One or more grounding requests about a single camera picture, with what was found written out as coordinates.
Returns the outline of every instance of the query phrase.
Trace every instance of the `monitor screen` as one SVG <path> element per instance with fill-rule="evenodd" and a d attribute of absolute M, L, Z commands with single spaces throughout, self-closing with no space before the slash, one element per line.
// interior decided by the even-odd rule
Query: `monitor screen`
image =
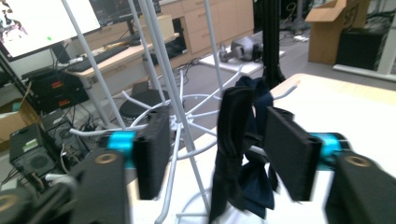
<path fill-rule="evenodd" d="M 100 28 L 89 0 L 67 0 L 83 34 Z M 77 36 L 61 0 L 1 0 L 0 50 L 12 62 Z"/>
<path fill-rule="evenodd" d="M 134 19 L 128 0 L 90 0 L 101 26 Z M 137 16 L 142 15 L 138 0 L 133 0 Z M 161 12 L 159 0 L 152 0 L 156 13 Z"/>

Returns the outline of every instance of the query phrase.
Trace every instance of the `white table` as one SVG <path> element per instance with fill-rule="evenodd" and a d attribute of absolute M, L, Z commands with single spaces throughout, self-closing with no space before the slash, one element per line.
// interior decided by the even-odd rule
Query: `white table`
<path fill-rule="evenodd" d="M 279 57 L 282 57 L 285 54 L 284 50 L 280 50 L 279 51 Z M 213 54 L 204 57 L 203 59 L 201 59 L 199 61 L 202 64 L 206 64 L 209 66 L 215 66 L 215 60 L 213 59 Z M 239 59 L 231 59 L 229 60 L 227 63 L 222 63 L 219 62 L 219 68 L 224 69 L 226 71 L 230 71 L 230 72 L 237 72 L 239 69 L 239 65 L 242 64 L 242 70 L 241 73 L 244 75 L 250 75 L 256 71 L 258 71 L 259 69 L 262 69 L 263 64 L 262 62 L 244 62 L 242 60 Z"/>
<path fill-rule="evenodd" d="M 271 90 L 274 96 L 284 93 L 299 82 L 297 89 L 285 98 L 275 101 L 275 106 L 289 110 L 295 121 L 307 132 L 335 132 L 343 134 L 358 154 L 376 161 L 385 171 L 396 176 L 396 91 L 363 86 L 324 77 L 297 74 Z M 197 147 L 213 140 L 205 134 L 194 143 Z M 215 167 L 217 148 L 195 157 L 201 177 L 206 187 L 210 187 Z M 275 194 L 275 210 L 267 210 L 268 224 L 285 223 L 327 223 L 323 205 L 332 183 L 333 172 L 318 171 L 313 189 L 312 202 L 294 203 L 285 188 Z M 153 223 L 161 213 L 163 199 L 159 202 L 138 201 L 136 181 L 130 187 L 135 223 Z M 164 223 L 175 223 L 175 214 L 187 200 L 198 192 L 190 163 L 177 163 L 176 178 L 169 216 Z M 199 198 L 188 212 L 204 212 Z M 180 223 L 205 223 L 201 217 L 186 217 Z M 250 213 L 240 213 L 230 208 L 221 223 L 262 223 Z"/>

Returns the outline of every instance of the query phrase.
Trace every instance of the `navy cloth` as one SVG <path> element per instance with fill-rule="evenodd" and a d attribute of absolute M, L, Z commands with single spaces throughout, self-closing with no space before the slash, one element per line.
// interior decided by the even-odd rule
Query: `navy cloth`
<path fill-rule="evenodd" d="M 255 107 L 255 116 L 253 111 L 250 110 L 247 132 L 255 133 L 263 139 L 266 127 L 267 106 L 274 104 L 274 98 L 269 88 L 262 78 L 252 79 L 246 76 L 242 76 L 236 82 L 235 86 L 254 88 L 255 96 L 253 105 Z M 261 141 L 255 146 L 263 148 L 263 142 Z M 264 167 L 268 160 L 263 155 L 247 150 L 245 156 L 249 162 L 242 167 L 239 173 L 239 184 L 245 194 L 247 210 L 261 218 L 265 218 L 265 209 L 274 209 L 275 207 L 273 189 L 277 185 L 276 178 L 272 177 L 272 182 L 270 183 Z M 272 168 L 270 168 L 270 175 L 273 175 Z"/>
<path fill-rule="evenodd" d="M 250 87 L 231 87 L 223 93 L 218 117 L 218 153 L 212 179 L 209 223 L 220 217 L 227 202 L 246 209 L 238 175 L 246 150 L 244 134 L 253 100 Z"/>

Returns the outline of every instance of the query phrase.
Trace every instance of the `wooden cabinet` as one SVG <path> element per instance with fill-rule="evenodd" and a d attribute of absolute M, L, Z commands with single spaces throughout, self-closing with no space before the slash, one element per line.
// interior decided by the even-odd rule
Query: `wooden cabinet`
<path fill-rule="evenodd" d="M 252 35 L 253 0 L 209 0 L 216 43 L 230 44 L 233 39 Z M 212 51 L 204 0 L 178 0 L 162 5 L 163 14 L 180 18 L 183 23 L 187 52 L 171 60 L 179 66 Z"/>
<path fill-rule="evenodd" d="M 129 31 L 126 22 L 121 22 L 110 26 L 105 26 L 99 32 L 85 35 L 85 39 L 87 40 L 90 49 L 94 50 L 99 49 L 104 44 L 118 40 L 128 34 Z M 78 40 L 76 40 L 76 43 L 81 48 L 81 52 L 83 52 L 82 46 L 80 45 Z"/>

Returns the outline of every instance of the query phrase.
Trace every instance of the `drawer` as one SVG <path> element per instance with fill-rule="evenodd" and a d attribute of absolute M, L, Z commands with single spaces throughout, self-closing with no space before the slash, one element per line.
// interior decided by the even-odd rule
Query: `drawer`
<path fill-rule="evenodd" d="M 215 31 L 216 43 L 219 43 L 221 41 L 221 33 L 219 31 L 219 26 L 213 25 L 213 30 Z M 200 31 L 189 34 L 189 40 L 190 40 L 191 53 L 196 53 L 202 49 L 210 48 L 211 43 L 210 43 L 209 29 L 204 28 Z"/>
<path fill-rule="evenodd" d="M 236 1 L 238 33 L 242 34 L 254 29 L 253 1 Z"/>
<path fill-rule="evenodd" d="M 238 18 L 236 0 L 228 0 L 227 2 L 218 3 L 221 11 L 219 12 L 219 24 L 221 37 L 230 39 L 238 35 Z"/>
<path fill-rule="evenodd" d="M 165 15 L 172 15 L 172 18 L 176 19 L 183 16 L 183 7 L 180 1 L 166 3 L 161 5 L 161 12 Z"/>
<path fill-rule="evenodd" d="M 213 5 L 216 3 L 216 0 L 209 0 L 209 5 Z M 205 8 L 205 1 L 204 0 L 181 0 L 181 5 L 185 12 L 203 7 Z"/>
<path fill-rule="evenodd" d="M 213 24 L 219 23 L 219 11 L 217 5 L 210 8 L 211 18 Z M 199 31 L 207 27 L 206 10 L 204 8 L 197 8 L 184 15 L 186 22 L 186 29 L 189 34 Z"/>

